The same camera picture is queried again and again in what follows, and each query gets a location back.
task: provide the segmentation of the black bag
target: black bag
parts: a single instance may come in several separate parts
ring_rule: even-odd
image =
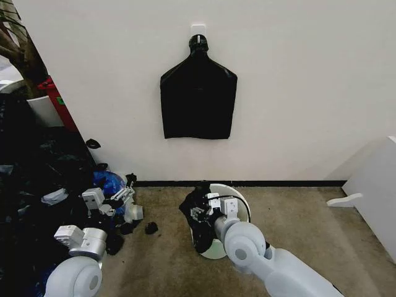
[[[188,58],[161,76],[165,138],[227,139],[237,76],[208,57],[203,35],[194,35],[189,46]]]

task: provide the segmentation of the beige carpet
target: beige carpet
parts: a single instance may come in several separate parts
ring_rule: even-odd
[[[252,222],[275,247],[291,251],[347,297],[396,296],[396,265],[355,209],[328,208],[337,187],[239,187]],[[227,259],[208,260],[191,244],[179,204],[188,187],[137,188],[145,218],[108,256],[102,297],[268,296],[252,275],[235,272]],[[159,231],[146,235],[150,221]]]

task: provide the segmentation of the white cloth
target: white cloth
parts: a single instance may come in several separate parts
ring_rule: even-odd
[[[66,192],[66,189],[63,187],[62,189],[43,196],[41,198],[41,202],[48,205],[55,205],[57,203],[60,203],[60,201],[66,199],[68,195],[69,194]]]

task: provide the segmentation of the red object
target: red object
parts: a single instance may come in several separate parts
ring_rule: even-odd
[[[75,122],[73,121],[69,110],[67,110],[61,94],[59,94],[58,89],[56,88],[52,78],[48,77],[46,81],[38,85],[38,88],[40,90],[46,90],[47,95],[49,96],[49,99],[51,99],[51,102],[54,105],[56,111],[58,112],[58,115],[61,118],[65,128],[71,132],[78,132],[79,130],[75,125]]]

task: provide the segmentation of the pile of clothes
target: pile of clothes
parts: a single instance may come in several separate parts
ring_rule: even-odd
[[[92,186],[95,162],[79,133],[36,125],[23,99],[0,98],[0,144],[0,291],[43,296],[67,259],[55,231],[86,224],[79,195]]]

